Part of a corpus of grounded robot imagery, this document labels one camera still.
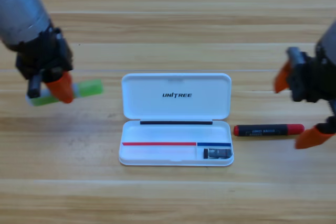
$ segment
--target box lid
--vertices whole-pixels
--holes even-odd
[[[231,78],[224,73],[132,73],[122,79],[129,119],[210,121],[228,117]]]

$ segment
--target green highlighter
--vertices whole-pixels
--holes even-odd
[[[72,84],[73,97],[82,98],[89,97],[91,95],[102,94],[103,84],[101,80],[89,80]],[[59,102],[48,89],[41,90],[41,96],[38,98],[29,98],[26,96],[27,102],[31,106],[43,106],[51,103]]]

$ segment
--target white case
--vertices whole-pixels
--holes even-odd
[[[224,73],[128,74],[119,160],[125,165],[228,166],[234,160],[229,125],[231,78]],[[205,148],[231,157],[205,159]]]

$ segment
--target table surface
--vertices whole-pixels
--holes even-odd
[[[43,0],[75,55],[75,81],[105,93],[29,107],[15,55],[0,47],[0,223],[336,223],[336,141],[233,137],[225,168],[118,161],[120,81],[130,72],[224,72],[236,124],[323,122],[325,102],[294,103],[272,80],[288,46],[312,54],[335,0]]]

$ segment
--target small black object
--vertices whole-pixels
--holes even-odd
[[[231,149],[204,149],[203,157],[207,158],[223,158],[227,159],[232,156]]]
[[[208,158],[208,149],[204,149],[204,152],[203,152],[203,158],[204,158],[204,159],[207,159],[207,158]]]

